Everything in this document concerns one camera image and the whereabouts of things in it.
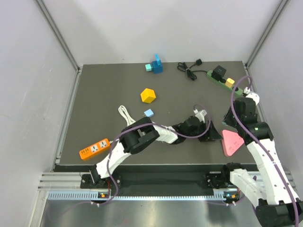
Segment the yellow plug on green strip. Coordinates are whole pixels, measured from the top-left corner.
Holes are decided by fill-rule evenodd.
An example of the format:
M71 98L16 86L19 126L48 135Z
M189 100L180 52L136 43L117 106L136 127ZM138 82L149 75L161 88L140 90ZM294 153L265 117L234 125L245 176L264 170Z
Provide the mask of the yellow plug on green strip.
M225 85L226 85L226 87L228 87L228 88L232 88L233 85L234 85L234 83L235 83L235 81L234 81L232 78L227 78L227 79L226 79L226 82L225 82Z

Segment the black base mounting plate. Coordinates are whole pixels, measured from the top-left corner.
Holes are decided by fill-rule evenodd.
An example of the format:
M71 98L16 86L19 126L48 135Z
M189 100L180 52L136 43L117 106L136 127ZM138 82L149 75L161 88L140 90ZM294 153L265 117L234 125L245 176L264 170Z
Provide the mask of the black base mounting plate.
M197 187L198 189L220 189L225 188L226 183L222 180L220 173L210 172L122 172L114 173L113 178L95 180L91 174L81 177L80 188L82 189L115 189L117 184L120 190L130 189L132 186L164 185L176 187Z

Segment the yellow cube plug adapter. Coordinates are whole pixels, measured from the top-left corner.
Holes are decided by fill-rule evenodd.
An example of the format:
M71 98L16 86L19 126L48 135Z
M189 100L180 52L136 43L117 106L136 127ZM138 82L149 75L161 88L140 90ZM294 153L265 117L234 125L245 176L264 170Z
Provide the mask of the yellow cube plug adapter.
M156 99L156 94L153 89L146 88L141 94L141 100L143 103L150 104Z

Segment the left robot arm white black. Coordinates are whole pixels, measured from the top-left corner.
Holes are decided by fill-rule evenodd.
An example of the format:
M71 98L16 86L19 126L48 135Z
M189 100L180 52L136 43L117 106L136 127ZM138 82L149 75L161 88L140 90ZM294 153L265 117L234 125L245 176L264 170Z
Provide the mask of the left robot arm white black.
M208 142L222 140L223 137L213 122L205 122L203 116L190 116L184 122L173 126L159 125L149 117L143 117L121 131L109 154L89 171L91 182L99 188L105 186L107 178L125 159L142 152L155 141L177 145L185 139Z

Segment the blue cube socket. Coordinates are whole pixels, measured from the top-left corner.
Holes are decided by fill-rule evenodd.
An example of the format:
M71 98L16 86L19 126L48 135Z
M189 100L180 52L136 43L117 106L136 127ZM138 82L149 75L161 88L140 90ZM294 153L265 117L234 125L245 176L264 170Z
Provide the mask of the blue cube socket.
M151 64L152 64L152 71L154 74L159 74L163 72L163 64L161 61L159 64L157 61L153 61Z

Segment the orange power strip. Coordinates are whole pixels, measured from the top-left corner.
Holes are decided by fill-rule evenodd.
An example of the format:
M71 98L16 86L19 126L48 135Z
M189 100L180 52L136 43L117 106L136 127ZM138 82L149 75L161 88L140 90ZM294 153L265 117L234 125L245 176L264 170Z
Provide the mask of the orange power strip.
M79 151L79 156L82 160L88 160L95 155L98 155L111 147L111 142L105 138L93 145L90 145Z

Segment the green power strip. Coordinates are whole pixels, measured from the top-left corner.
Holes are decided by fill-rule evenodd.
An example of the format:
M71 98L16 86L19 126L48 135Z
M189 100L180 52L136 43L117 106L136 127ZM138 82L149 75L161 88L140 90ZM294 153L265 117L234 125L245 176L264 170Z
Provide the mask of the green power strip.
M216 85L224 88L225 90L228 90L230 92L232 92L233 88L234 88L234 84L231 85L231 86L228 86L226 85L226 80L224 78L221 78L220 80L216 80L215 78L212 77L212 73L213 71L212 70L209 70L207 73L206 73L206 77L212 81L213 83L215 83ZM243 89L237 87L236 90L235 90L235 94L238 95L238 96L241 96L243 95Z

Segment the pink triangular socket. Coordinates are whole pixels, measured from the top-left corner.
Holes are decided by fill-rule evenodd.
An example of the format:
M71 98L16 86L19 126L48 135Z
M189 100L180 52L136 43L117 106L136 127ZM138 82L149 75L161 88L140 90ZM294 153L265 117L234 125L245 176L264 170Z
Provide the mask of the pink triangular socket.
M244 140L238 133L229 130L222 130L223 152L227 157L232 156L243 144Z

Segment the light blue plug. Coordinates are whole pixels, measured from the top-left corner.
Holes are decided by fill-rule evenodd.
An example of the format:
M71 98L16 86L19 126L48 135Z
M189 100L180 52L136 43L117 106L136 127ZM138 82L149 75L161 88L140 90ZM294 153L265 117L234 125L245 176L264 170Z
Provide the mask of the light blue plug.
M157 63L160 62L160 58L159 58L158 54L155 54L155 59L156 59L156 62L157 62Z
M152 109L148 109L146 111L143 112L144 117L153 117L154 116L154 112Z

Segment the teal plug on blue cube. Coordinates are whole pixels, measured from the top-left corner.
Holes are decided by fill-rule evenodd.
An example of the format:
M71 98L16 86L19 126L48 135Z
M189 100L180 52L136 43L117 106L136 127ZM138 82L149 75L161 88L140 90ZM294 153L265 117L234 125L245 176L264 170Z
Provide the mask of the teal plug on blue cube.
M145 65L146 71L153 71L153 66L151 63Z

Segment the light blue plug atop cube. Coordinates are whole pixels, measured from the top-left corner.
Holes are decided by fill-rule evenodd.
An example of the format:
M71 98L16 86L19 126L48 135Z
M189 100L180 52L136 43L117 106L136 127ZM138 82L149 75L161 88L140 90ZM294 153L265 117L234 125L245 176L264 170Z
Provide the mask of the light blue plug atop cube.
M157 63L160 62L160 58L159 58L158 54L155 54L155 59L156 59L156 62L157 62Z

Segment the black cube adapter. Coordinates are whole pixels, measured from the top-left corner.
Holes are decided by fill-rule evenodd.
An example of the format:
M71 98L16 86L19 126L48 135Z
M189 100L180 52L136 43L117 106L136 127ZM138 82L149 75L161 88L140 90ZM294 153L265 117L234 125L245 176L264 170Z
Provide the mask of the black cube adapter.
M211 77L217 81L220 81L226 73L226 69L220 65L218 65L212 72Z

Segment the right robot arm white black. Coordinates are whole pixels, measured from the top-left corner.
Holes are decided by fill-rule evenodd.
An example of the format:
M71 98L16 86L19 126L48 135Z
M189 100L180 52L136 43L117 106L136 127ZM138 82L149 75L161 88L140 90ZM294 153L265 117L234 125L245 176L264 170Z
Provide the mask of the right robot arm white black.
M246 96L231 101L224 123L235 128L253 156L263 181L260 185L239 163L223 166L221 182L238 187L251 202L263 227L299 226L303 202L290 185L277 155L274 136L266 122L258 121L256 102Z

